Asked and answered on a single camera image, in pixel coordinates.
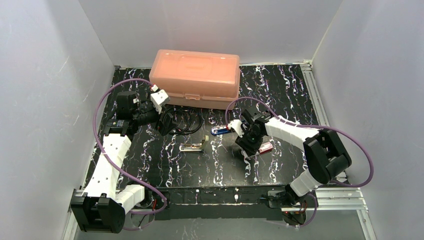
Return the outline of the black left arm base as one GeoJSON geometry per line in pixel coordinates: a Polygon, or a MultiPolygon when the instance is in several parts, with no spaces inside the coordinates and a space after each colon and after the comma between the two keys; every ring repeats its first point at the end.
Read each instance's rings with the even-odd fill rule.
{"type": "Polygon", "coordinates": [[[155,192],[149,193],[138,185],[130,185],[130,188],[120,191],[116,195],[116,202],[119,203],[126,212],[142,209],[156,211],[163,208],[163,206],[165,206],[165,208],[168,207],[168,200],[163,201],[155,192]]]}

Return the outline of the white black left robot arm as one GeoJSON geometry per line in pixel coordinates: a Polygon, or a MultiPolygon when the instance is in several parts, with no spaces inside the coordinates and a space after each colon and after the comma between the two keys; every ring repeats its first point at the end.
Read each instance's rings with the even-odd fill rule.
{"type": "Polygon", "coordinates": [[[169,101],[164,90],[152,91],[144,101],[134,91],[117,95],[115,116],[103,129],[104,151],[83,193],[71,199],[70,207],[81,231],[118,234],[127,213],[145,200],[145,187],[136,181],[117,192],[118,178],[139,127],[158,123],[169,101]]]}

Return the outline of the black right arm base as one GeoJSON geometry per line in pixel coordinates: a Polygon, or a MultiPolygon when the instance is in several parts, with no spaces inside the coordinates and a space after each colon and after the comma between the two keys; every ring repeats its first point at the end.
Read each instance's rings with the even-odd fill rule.
{"type": "Polygon", "coordinates": [[[286,193],[285,190],[269,190],[265,199],[268,201],[268,206],[272,209],[295,208],[302,211],[304,209],[313,209],[317,206],[311,195],[297,196],[295,193],[286,193]]]}

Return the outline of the red white staple box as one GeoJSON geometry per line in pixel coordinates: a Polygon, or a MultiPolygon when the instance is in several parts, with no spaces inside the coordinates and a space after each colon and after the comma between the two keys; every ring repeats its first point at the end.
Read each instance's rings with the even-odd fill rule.
{"type": "Polygon", "coordinates": [[[261,146],[260,146],[260,148],[258,149],[258,153],[260,154],[260,155],[262,155],[262,154],[266,154],[266,153],[268,153],[268,152],[271,152],[272,150],[273,150],[273,145],[270,143],[270,142],[266,142],[266,143],[263,143],[261,146]]]}

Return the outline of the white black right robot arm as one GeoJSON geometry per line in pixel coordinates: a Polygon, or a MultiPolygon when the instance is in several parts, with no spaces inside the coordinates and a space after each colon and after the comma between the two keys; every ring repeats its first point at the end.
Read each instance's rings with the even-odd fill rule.
{"type": "Polygon", "coordinates": [[[242,119],[230,121],[227,129],[237,134],[235,142],[248,156],[260,151],[264,136],[286,141],[304,152],[307,169],[285,186],[285,195],[292,199],[328,184],[352,164],[336,131],[300,127],[270,111],[246,109],[242,119]]]}

